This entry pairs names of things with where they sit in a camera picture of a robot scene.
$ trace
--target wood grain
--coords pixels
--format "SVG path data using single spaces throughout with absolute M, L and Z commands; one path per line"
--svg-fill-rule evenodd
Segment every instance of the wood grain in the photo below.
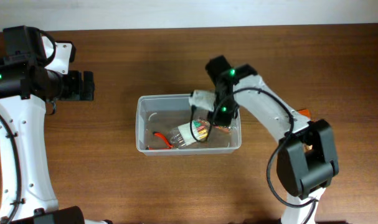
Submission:
M 378 24 L 51 34 L 76 45 L 70 68 L 93 71 L 96 82 L 94 102 L 60 101 L 45 118 L 60 208 L 78 205 L 86 218 L 115 223 L 279 218 L 284 206 L 265 181 L 276 144 L 245 110 L 243 144 L 233 154 L 146 157 L 136 150 L 138 98 L 211 89 L 204 66 L 224 54 L 234 65 L 253 65 L 293 108 L 333 126 L 340 173 L 316 219 L 378 223 Z

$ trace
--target brown table surface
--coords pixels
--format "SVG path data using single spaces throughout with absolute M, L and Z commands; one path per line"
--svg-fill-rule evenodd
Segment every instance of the brown table surface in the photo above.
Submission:
M 248 111 L 232 154 L 147 157 L 135 144 L 138 98 L 212 89 L 204 70 L 224 54 L 249 63 L 296 109 L 334 129 L 340 173 L 316 220 L 378 223 L 378 24 L 51 32 L 77 47 L 70 69 L 95 74 L 94 102 L 58 102 L 45 118 L 60 208 L 115 223 L 242 223 L 278 219 L 265 169 L 276 143 Z M 0 57 L 4 42 L 0 34 Z M 273 173 L 278 192 L 285 191 Z

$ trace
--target white plastic bin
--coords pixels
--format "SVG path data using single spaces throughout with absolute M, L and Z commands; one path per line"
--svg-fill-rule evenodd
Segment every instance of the white plastic bin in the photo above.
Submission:
M 163 148 L 165 144 L 153 137 L 153 131 L 166 135 L 172 128 L 190 122 L 189 94 L 142 96 L 138 101 L 136 112 L 136 147 L 147 156 L 173 156 L 193 154 L 231 153 L 241 146 L 240 115 L 232 120 L 230 134 L 218 133 L 213 129 L 209 141 L 194 143 L 185 149 L 147 150 L 148 146 Z M 206 118 L 206 111 L 200 111 Z

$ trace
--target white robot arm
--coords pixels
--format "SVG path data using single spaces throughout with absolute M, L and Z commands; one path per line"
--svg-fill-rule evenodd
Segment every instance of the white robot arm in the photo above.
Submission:
M 232 68 L 220 56 L 212 59 L 206 70 L 215 85 L 215 96 L 203 97 L 206 93 L 196 90 L 190 104 L 209 110 L 209 121 L 220 126 L 230 124 L 239 106 L 251 112 L 279 145 L 268 163 L 267 181 L 275 197 L 287 206 L 280 222 L 313 224 L 318 200 L 339 171 L 329 124 L 324 120 L 312 122 L 288 106 L 249 65 Z M 205 99 L 215 99 L 214 105 Z M 304 152 L 304 144 L 313 149 Z M 275 157 L 278 177 L 288 192 L 287 201 L 277 195 L 270 181 Z
M 93 73 L 69 71 L 75 47 L 33 27 L 4 29 L 0 60 L 1 223 L 86 223 L 78 207 L 59 210 L 47 167 L 45 102 L 93 100 Z

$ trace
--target white background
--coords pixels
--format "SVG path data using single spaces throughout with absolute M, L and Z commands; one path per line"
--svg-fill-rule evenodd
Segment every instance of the white background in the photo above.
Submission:
M 378 22 L 378 0 L 0 0 L 0 31 L 368 22 Z

